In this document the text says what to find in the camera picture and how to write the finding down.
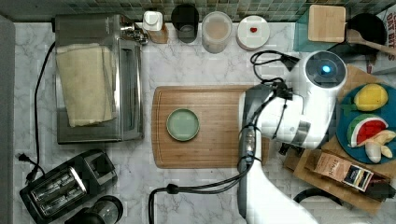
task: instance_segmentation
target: white marble countertop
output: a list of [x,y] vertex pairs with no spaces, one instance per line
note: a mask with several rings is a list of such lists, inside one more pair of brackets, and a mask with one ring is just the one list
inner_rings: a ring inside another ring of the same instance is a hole
[[[271,36],[263,49],[276,49],[292,53],[293,23],[270,23]],[[15,70],[15,121],[14,152],[25,152],[35,160],[34,133],[34,89],[45,53],[54,41],[49,23],[16,23],[16,70]],[[39,130],[42,166],[46,171],[91,148],[105,149],[116,166],[119,181],[102,195],[115,195],[124,204],[120,223],[148,223],[148,197],[156,188],[168,183],[180,186],[194,186],[220,181],[237,175],[236,169],[159,169],[154,163],[151,150],[150,118],[151,103],[155,88],[170,85],[231,85],[256,84],[249,62],[254,52],[240,49],[233,38],[226,50],[210,54],[201,45],[200,33],[193,43],[186,45],[176,38],[170,27],[170,42],[157,45],[149,42],[143,47],[142,81],[144,92],[145,139],[114,144],[66,145],[56,141],[56,104],[53,54],[49,57],[46,73],[38,94]],[[265,77],[285,76],[286,68],[276,63],[267,65],[262,73]],[[383,77],[386,81],[392,77]],[[272,148],[279,144],[272,143]],[[309,188],[282,168],[284,157],[275,150],[264,166],[269,179],[284,193],[293,198]],[[31,166],[14,162],[14,223],[34,223],[24,207],[19,191],[24,187],[25,177]],[[92,205],[95,200],[85,203]],[[350,206],[339,206],[325,198],[310,198],[302,202],[320,223],[394,223],[396,202],[387,200],[377,216]],[[52,223],[64,223],[77,209]],[[158,194],[156,196],[156,223],[246,223],[238,213],[236,188],[218,195]]]

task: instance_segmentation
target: teal plate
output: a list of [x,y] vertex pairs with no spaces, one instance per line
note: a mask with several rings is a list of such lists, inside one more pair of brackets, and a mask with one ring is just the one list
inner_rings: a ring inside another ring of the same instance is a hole
[[178,141],[189,141],[199,131],[199,120],[194,112],[180,108],[172,112],[166,121],[169,134]]
[[[357,161],[367,163],[367,164],[374,164],[368,156],[366,155],[366,150],[364,146],[362,147],[350,147],[349,143],[347,141],[347,128],[349,126],[349,123],[356,118],[360,114],[375,114],[384,119],[387,124],[389,125],[387,130],[391,131],[396,131],[396,90],[388,85],[385,84],[380,84],[388,93],[388,101],[387,103],[382,106],[381,108],[371,111],[371,112],[362,112],[359,110],[356,110],[356,106],[353,105],[353,99],[355,98],[355,95],[358,93],[361,88],[363,88],[365,85],[359,86],[358,88],[350,91],[346,97],[344,97],[342,103],[341,103],[341,116],[340,116],[340,121],[337,126],[337,138],[338,142],[340,145],[343,147],[343,149],[346,151],[349,156],[354,158]],[[377,164],[380,163],[385,163],[388,161],[392,161],[396,157],[396,138],[390,141],[389,143],[385,144],[385,146],[388,146],[390,150],[392,151],[393,158],[388,159],[385,156],[381,157],[381,161]]]

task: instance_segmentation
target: small green dish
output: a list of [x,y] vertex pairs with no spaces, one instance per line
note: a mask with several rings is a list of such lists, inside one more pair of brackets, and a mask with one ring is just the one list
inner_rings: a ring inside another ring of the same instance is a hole
[[178,141],[191,140],[199,131],[199,120],[194,112],[180,108],[172,112],[166,121],[169,134]]

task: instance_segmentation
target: white container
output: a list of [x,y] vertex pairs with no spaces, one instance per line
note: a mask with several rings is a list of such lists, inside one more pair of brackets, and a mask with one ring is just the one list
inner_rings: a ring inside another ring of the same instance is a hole
[[157,11],[146,11],[143,15],[143,29],[148,32],[152,42],[166,44],[168,42],[168,29],[163,23],[163,14]]
[[270,37],[267,21],[259,16],[249,16],[241,20],[236,33],[236,42],[245,50],[262,47]]
[[227,14],[215,11],[202,22],[202,45],[210,53],[220,53],[230,42],[233,22]]

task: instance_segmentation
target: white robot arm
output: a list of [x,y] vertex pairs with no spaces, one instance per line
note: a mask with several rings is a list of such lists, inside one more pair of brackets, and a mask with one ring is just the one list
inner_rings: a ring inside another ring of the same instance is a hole
[[264,84],[240,98],[239,213],[248,224],[317,223],[312,215],[283,194],[265,176],[260,161],[262,135],[305,148],[317,148],[335,130],[336,96],[347,80],[347,68],[333,53],[317,51],[291,71],[292,92],[279,96]]

